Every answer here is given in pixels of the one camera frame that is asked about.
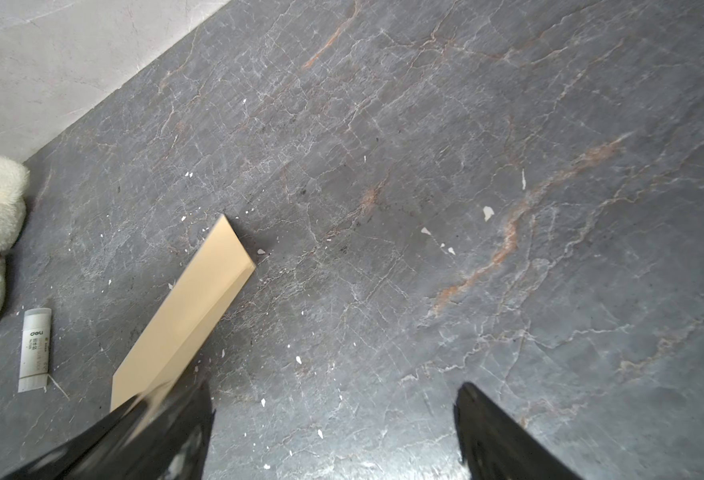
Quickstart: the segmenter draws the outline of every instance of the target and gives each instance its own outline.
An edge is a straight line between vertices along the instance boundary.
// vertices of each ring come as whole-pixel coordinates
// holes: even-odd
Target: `beige box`
[[[165,397],[255,269],[222,216],[112,377],[111,409]]]

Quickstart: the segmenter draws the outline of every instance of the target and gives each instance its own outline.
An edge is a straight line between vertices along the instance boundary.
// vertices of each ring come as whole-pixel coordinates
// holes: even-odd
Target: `gray marble surface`
[[[704,1],[234,0],[29,166],[0,474],[106,413],[225,214],[207,478],[463,478],[463,381],[585,478],[704,478]],[[42,305],[63,391],[20,395]]]

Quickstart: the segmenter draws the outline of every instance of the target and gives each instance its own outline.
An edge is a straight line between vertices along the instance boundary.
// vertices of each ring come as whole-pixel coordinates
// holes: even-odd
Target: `label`
[[[50,328],[24,330],[21,335],[19,378],[48,373]]]

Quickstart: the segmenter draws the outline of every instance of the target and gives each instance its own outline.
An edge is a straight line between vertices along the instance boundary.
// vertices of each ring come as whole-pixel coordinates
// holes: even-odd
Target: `white marble tile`
[[[27,159],[227,2],[0,2],[0,154]]]

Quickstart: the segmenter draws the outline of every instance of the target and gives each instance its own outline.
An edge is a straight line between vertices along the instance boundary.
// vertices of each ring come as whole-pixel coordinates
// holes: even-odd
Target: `glue stick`
[[[51,309],[35,308],[24,312],[19,392],[41,389],[48,384],[50,338]]]

